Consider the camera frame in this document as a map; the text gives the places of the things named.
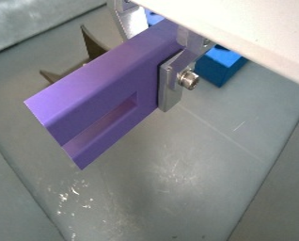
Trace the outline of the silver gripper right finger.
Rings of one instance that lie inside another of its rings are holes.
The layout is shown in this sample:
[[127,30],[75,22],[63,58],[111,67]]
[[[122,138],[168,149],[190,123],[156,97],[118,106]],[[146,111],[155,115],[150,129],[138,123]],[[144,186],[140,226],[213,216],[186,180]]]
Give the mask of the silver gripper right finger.
[[183,26],[179,26],[176,41],[182,49],[160,65],[159,109],[163,112],[182,100],[182,91],[193,90],[198,86],[195,62],[215,46],[213,40]]

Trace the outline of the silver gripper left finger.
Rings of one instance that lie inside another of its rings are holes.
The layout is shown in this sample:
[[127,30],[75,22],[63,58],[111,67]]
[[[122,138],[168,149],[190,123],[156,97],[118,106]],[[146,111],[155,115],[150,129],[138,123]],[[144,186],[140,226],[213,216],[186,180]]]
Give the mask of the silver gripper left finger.
[[130,40],[148,28],[144,8],[132,0],[107,0],[107,7],[124,40]]

